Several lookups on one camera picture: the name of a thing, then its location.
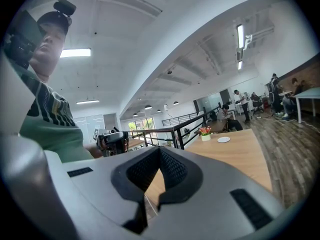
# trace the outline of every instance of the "ceiling light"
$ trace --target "ceiling light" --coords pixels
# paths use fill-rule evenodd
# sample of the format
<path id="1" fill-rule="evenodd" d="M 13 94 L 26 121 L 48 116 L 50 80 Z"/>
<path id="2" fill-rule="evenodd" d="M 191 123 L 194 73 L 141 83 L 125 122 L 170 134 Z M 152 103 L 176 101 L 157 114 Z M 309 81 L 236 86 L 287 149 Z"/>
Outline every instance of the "ceiling light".
<path id="1" fill-rule="evenodd" d="M 238 62 L 238 70 L 240 70 L 241 68 L 242 68 L 242 60 Z"/>
<path id="2" fill-rule="evenodd" d="M 91 49 L 67 49 L 61 52 L 60 58 L 91 56 Z"/>
<path id="3" fill-rule="evenodd" d="M 93 103 L 93 102 L 99 102 L 99 100 L 95 99 L 95 100 L 78 101 L 77 104 Z"/>
<path id="4" fill-rule="evenodd" d="M 239 48 L 242 48 L 245 45 L 245 41 L 244 41 L 244 26 L 239 25 L 237 27 L 237 30 L 238 30 Z"/>

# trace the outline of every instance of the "black camera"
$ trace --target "black camera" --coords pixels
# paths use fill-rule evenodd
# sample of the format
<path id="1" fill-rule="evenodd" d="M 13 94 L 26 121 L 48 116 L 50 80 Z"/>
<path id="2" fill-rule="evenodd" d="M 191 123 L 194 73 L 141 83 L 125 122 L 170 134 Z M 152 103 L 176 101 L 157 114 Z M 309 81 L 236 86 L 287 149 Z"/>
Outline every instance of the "black camera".
<path id="1" fill-rule="evenodd" d="M 76 6 L 67 0 L 58 0 L 53 8 L 67 16 L 69 26 L 70 16 L 74 14 Z M 26 11 L 19 11 L 9 25 L 3 41 L 3 49 L 6 56 L 17 65 L 27 69 L 33 52 L 40 44 L 46 32 Z"/>

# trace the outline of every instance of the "green tree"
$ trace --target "green tree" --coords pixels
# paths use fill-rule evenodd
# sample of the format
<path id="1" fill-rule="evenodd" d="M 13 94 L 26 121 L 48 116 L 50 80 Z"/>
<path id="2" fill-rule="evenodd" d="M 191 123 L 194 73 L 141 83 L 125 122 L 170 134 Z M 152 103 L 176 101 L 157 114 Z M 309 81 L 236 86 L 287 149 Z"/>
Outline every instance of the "green tree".
<path id="1" fill-rule="evenodd" d="M 128 125 L 129 125 L 130 131 L 136 131 L 137 130 L 135 122 L 129 122 Z"/>
<path id="2" fill-rule="evenodd" d="M 148 118 L 147 120 L 148 120 L 149 128 L 154 129 L 155 128 L 154 120 L 152 118 Z"/>

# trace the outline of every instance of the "person standing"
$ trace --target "person standing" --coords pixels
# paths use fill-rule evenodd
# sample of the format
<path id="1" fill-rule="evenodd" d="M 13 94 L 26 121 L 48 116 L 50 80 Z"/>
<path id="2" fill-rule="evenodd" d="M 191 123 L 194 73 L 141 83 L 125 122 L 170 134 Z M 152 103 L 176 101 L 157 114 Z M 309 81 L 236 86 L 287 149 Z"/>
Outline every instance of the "person standing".
<path id="1" fill-rule="evenodd" d="M 269 89 L 270 89 L 270 92 L 273 93 L 274 101 L 273 101 L 272 106 L 273 106 L 273 108 L 275 110 L 275 114 L 277 116 L 282 116 L 283 115 L 283 113 L 281 112 L 281 100 L 280 100 L 280 96 L 279 96 L 279 89 L 281 87 L 282 86 L 279 85 L 278 77 L 274 73 L 272 75 L 272 78 L 271 78 L 270 83 L 269 83 Z"/>
<path id="2" fill-rule="evenodd" d="M 239 92 L 238 90 L 234 90 L 234 94 L 239 96 L 239 100 L 237 100 L 235 103 L 241 103 L 243 108 L 243 113 L 245 115 L 245 121 L 244 122 L 250 122 L 249 113 L 248 113 L 248 101 L 246 100 L 246 97 L 243 93 Z"/>

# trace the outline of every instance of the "black vent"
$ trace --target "black vent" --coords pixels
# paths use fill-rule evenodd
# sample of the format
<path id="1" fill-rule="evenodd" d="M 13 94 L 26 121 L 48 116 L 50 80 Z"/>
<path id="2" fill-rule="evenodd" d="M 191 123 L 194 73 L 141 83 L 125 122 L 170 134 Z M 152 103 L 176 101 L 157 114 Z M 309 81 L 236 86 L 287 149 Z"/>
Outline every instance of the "black vent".
<path id="1" fill-rule="evenodd" d="M 165 189 L 168 190 L 186 178 L 188 174 L 187 167 L 171 155 L 162 150 L 160 152 L 160 170 L 163 175 Z"/>
<path id="2" fill-rule="evenodd" d="M 69 174 L 69 177 L 71 178 L 71 177 L 75 177 L 75 176 L 90 173 L 90 172 L 93 172 L 93 170 L 90 167 L 85 167 L 85 168 L 81 168 L 78 170 L 71 170 L 71 171 L 68 171 L 67 173 Z"/>
<path id="3" fill-rule="evenodd" d="M 256 230 L 272 221 L 269 214 L 244 189 L 235 189 L 230 194 Z"/>

